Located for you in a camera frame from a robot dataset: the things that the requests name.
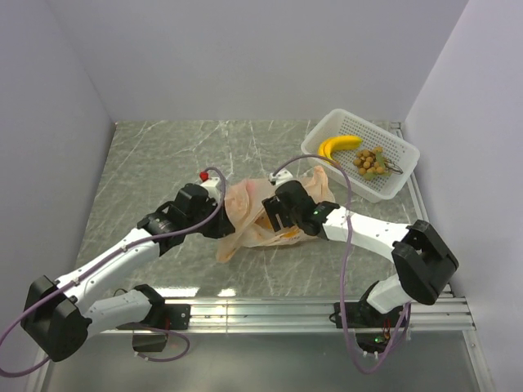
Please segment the peach plastic bag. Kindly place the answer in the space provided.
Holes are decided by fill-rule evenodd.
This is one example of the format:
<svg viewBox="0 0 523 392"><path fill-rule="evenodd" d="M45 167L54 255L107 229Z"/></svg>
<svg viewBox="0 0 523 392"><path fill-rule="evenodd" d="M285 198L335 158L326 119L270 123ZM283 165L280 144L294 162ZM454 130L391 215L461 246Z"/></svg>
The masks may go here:
<svg viewBox="0 0 523 392"><path fill-rule="evenodd" d="M219 262L229 261L241 247L290 246L313 239L297 226L273 230L262 201L274 194L267 179L242 180L226 191L226 213L235 232L218 241Z"/></svg>

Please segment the yellow banana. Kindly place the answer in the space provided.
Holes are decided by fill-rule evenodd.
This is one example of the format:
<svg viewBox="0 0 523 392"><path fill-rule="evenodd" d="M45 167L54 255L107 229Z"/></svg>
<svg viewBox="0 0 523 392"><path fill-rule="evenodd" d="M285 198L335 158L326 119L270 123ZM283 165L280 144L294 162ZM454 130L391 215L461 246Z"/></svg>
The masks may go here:
<svg viewBox="0 0 523 392"><path fill-rule="evenodd" d="M329 165L332 166L335 162L333 153L358 149L362 142L360 137L354 135L330 137L320 144L317 154L327 158Z"/></svg>

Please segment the bunch of brown longans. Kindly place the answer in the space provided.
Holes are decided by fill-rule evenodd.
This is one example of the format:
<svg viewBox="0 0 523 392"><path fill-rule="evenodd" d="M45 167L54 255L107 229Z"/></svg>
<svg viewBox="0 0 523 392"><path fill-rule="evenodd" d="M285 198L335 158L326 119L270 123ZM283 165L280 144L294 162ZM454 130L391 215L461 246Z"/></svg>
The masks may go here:
<svg viewBox="0 0 523 392"><path fill-rule="evenodd" d="M404 171L384 154L382 146L358 150L353 165L364 180L402 175Z"/></svg>

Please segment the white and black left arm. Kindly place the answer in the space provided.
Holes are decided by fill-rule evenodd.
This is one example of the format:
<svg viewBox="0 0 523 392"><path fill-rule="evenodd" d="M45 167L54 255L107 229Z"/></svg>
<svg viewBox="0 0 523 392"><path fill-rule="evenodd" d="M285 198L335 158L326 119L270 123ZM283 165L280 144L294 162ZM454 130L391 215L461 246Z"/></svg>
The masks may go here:
<svg viewBox="0 0 523 392"><path fill-rule="evenodd" d="M102 295L189 234L219 239L234 233L225 192L225 182L217 177L187 184L94 260L55 280L36 279L29 286L21 327L53 362L72 356L88 338L107 329L127 323L157 327L164 319L164 299L151 286L141 284L106 300Z"/></svg>

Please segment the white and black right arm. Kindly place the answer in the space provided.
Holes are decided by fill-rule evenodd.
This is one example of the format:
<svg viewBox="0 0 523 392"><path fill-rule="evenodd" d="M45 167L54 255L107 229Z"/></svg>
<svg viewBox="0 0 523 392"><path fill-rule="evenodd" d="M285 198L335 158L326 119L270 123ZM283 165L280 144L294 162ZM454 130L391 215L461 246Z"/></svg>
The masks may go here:
<svg viewBox="0 0 523 392"><path fill-rule="evenodd" d="M272 229L297 227L304 234L355 245L388 259L396 274L378 281L360 298L356 317L377 326L400 306L434 305L459 263L425 220L396 224L350 212L332 202L317 203L298 180L273 180L274 196L263 201Z"/></svg>

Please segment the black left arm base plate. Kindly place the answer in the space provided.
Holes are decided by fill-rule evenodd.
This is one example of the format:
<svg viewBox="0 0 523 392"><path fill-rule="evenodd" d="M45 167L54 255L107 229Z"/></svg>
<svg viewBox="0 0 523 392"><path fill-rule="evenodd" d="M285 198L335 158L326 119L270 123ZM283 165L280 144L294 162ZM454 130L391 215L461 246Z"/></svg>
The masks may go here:
<svg viewBox="0 0 523 392"><path fill-rule="evenodd" d="M190 323L191 306L189 304L153 305L147 315L136 322L117 326L118 330L131 330L134 327L152 327L162 330L185 331Z"/></svg>

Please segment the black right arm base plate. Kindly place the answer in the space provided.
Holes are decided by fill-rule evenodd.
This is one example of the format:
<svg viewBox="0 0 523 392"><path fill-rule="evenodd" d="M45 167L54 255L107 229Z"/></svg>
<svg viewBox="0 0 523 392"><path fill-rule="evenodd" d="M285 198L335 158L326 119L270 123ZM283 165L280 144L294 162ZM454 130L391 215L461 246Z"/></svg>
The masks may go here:
<svg viewBox="0 0 523 392"><path fill-rule="evenodd" d="M394 308L386 314L381 314L366 302L346 302L346 325L356 332L377 332L385 327L393 329L400 319L402 306Z"/></svg>

